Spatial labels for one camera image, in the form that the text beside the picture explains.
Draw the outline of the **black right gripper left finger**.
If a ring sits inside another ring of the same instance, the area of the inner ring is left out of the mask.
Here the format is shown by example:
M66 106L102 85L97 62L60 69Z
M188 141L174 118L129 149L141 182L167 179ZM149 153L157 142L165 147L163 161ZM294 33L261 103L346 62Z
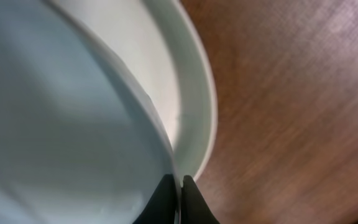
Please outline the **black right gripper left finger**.
M174 224L176 209L175 179L171 174L166 174L133 224Z

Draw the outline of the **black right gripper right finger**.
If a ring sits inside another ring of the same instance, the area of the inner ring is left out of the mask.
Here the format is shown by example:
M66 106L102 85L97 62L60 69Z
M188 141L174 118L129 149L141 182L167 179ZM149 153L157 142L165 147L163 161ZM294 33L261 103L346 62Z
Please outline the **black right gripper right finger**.
M181 224L219 224L190 175L181 188Z

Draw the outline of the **light blue plate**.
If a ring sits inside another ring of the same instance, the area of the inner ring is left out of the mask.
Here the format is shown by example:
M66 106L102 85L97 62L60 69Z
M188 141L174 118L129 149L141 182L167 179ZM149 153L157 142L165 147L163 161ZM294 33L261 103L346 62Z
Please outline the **light blue plate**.
M168 136L120 58L50 1L0 1L0 223L133 223Z

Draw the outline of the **white plate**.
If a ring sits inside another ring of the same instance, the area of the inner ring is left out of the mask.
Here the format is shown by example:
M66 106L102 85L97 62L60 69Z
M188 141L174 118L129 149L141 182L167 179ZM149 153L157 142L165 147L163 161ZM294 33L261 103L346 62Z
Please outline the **white plate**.
M95 33L148 94L180 176L198 179L216 139L218 106L208 56L177 0L57 0Z

